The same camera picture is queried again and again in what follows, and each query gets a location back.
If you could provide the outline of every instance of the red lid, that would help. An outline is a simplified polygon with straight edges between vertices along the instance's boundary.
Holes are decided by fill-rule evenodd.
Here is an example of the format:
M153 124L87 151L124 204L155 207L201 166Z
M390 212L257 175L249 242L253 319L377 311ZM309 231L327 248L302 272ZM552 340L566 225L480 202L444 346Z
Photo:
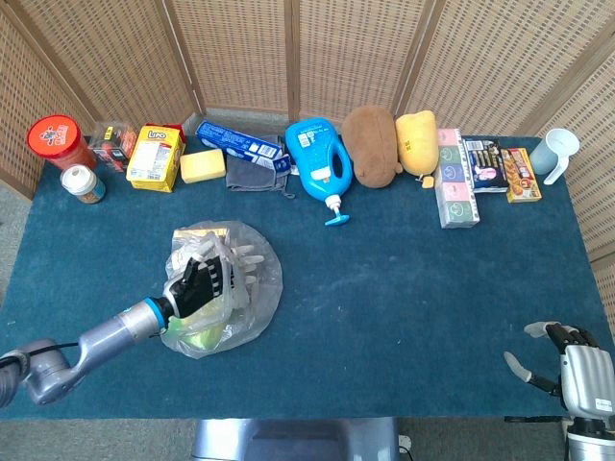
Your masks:
M28 146L44 158L60 158L81 141L81 130L66 115L50 115L38 120L28 131Z

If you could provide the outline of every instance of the robotic hand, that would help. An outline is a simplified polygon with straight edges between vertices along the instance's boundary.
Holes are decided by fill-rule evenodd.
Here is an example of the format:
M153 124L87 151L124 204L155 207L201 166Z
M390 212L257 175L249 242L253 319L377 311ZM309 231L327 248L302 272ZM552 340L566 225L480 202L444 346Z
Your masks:
M536 322L524 331L534 338L549 336L559 350L558 382L524 368L510 352L504 359L512 373L551 396L561 399L573 424L568 428L567 453L572 461L615 460L615 437L605 422L615 415L615 373L608 352L592 335L559 322Z
M61 399L98 366L132 345L164 332L171 316L186 318L220 296L224 283L233 286L234 270L251 272L263 261L262 256L248 255L254 247L238 247L233 249L238 261L234 268L224 256L207 258L213 248L210 240L202 244L190 256L184 272L164 285L161 298L146 298L129 307L83 333L79 343L57 344L52 339L41 339L0 357L0 408L12 401L22 381L36 404ZM81 349L79 361L73 367L60 351L69 346Z

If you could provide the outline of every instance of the gray towel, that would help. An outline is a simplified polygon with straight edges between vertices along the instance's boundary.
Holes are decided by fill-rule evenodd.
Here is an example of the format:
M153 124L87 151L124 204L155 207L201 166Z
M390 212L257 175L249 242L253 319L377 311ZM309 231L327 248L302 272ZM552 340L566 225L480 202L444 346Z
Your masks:
M264 166L227 155L227 187L234 192L281 191L289 199L294 194L286 192L288 172L277 173Z

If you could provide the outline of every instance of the blue plastic jug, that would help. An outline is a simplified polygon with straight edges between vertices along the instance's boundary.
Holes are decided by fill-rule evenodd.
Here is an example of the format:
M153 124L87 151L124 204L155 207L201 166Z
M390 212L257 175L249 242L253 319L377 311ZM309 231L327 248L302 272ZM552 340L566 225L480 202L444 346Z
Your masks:
M335 212L325 226L347 222L350 216L339 212L340 196L350 186L353 166L335 127L324 118L309 118L288 127L285 141L304 189Z

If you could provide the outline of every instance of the blue tablecloth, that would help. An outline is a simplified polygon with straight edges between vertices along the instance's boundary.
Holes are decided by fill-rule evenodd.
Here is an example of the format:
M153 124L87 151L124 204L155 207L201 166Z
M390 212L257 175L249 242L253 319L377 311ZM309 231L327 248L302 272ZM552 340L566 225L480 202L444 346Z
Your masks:
M502 138L527 147L536 138ZM201 146L189 140L188 150ZM0 350L79 334L159 296L177 227L240 220L271 243L284 291L269 328L193 360L151 339L66 399L34 406L21 391L0 418L225 418L542 415L556 400L512 375L503 351L558 373L557 352L523 326L560 320L611 351L603 307L564 180L543 200L478 196L480 223L441 230L432 190L403 174L385 189L354 182L336 229L292 178L280 193L235 193L224 180L172 194L134 190L99 168L107 197L84 206L45 168L0 312Z

